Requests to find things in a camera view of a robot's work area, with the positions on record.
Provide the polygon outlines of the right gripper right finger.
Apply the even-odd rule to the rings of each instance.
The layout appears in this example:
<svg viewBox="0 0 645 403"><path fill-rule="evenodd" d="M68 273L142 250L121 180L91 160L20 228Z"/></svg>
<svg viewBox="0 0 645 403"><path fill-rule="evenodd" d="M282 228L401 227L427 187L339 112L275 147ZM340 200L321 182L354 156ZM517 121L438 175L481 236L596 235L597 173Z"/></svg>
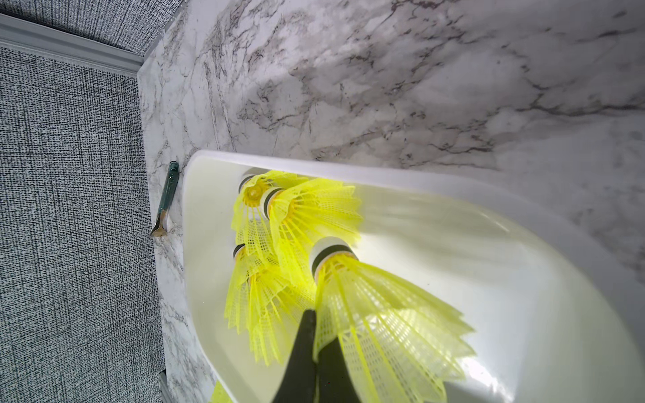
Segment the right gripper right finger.
<svg viewBox="0 0 645 403"><path fill-rule="evenodd" d="M349 377L338 338L318 353L317 376L319 402L360 402Z"/></svg>

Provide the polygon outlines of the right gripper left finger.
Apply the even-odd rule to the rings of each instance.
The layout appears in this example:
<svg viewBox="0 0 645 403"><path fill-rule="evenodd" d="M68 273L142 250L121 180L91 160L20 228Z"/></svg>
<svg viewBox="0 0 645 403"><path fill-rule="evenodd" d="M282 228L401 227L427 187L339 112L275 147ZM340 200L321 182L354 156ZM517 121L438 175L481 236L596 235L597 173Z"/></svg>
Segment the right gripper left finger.
<svg viewBox="0 0 645 403"><path fill-rule="evenodd" d="M315 400L317 366L312 359L316 330L316 312L306 310L273 402L312 403Z"/></svg>

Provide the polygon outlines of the yellow shuttlecock seven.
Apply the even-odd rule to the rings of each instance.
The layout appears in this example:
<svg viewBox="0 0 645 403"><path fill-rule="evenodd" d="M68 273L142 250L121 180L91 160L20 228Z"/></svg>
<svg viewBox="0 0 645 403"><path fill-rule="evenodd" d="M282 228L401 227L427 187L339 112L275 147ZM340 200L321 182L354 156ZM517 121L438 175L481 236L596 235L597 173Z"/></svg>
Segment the yellow shuttlecock seven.
<svg viewBox="0 0 645 403"><path fill-rule="evenodd" d="M340 238L315 243L317 286L313 358L339 342L363 402L445 402L445 384L465 379L460 361L475 355L463 314L417 285L359 260Z"/></svg>

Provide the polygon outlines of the yellow shuttlecock six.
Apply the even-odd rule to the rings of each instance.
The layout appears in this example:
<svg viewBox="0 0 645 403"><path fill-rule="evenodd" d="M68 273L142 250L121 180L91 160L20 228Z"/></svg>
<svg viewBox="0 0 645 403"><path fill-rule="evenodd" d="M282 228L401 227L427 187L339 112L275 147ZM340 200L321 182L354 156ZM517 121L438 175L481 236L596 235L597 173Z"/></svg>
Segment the yellow shuttlecock six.
<svg viewBox="0 0 645 403"><path fill-rule="evenodd" d="M281 273L262 270L250 282L250 349L267 366L289 358L302 315L314 304L310 284L294 284Z"/></svg>

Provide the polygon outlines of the yellow shuttlecock one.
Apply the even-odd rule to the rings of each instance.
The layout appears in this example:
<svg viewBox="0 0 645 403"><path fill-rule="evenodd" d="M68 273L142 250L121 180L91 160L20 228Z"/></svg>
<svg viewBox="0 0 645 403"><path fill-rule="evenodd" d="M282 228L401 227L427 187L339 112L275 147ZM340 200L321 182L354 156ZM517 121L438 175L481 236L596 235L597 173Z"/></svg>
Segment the yellow shuttlecock one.
<svg viewBox="0 0 645 403"><path fill-rule="evenodd" d="M260 260L275 259L270 225L263 215L261 198L271 188L291 188L309 178L285 171L250 168L240 176L238 196L233 204L231 228L235 242L244 244L250 255Z"/></svg>

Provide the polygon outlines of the yellow shuttlecock two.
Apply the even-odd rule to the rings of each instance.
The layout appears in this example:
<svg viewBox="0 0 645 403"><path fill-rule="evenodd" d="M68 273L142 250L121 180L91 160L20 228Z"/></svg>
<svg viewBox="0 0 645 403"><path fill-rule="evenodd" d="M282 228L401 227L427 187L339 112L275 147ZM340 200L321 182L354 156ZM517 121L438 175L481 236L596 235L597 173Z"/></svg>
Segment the yellow shuttlecock two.
<svg viewBox="0 0 645 403"><path fill-rule="evenodd" d="M312 300L316 286L309 258L315 243L336 237L353 245L360 238L361 200L354 191L342 181L316 178L289 188L271 187L260 199L282 274Z"/></svg>

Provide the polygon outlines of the white plastic storage box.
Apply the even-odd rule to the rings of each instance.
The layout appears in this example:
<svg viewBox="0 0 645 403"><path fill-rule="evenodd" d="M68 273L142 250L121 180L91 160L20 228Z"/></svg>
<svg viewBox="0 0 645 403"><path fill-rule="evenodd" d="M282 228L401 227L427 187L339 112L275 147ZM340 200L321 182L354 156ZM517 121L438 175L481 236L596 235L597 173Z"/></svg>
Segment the white plastic storage box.
<svg viewBox="0 0 645 403"><path fill-rule="evenodd" d="M271 401L285 371L255 362L223 317L233 202L252 168L355 185L359 258L463 312L476 355L450 401L643 401L643 286L560 216L460 176L203 150L183 172L186 293L200 347L234 401Z"/></svg>

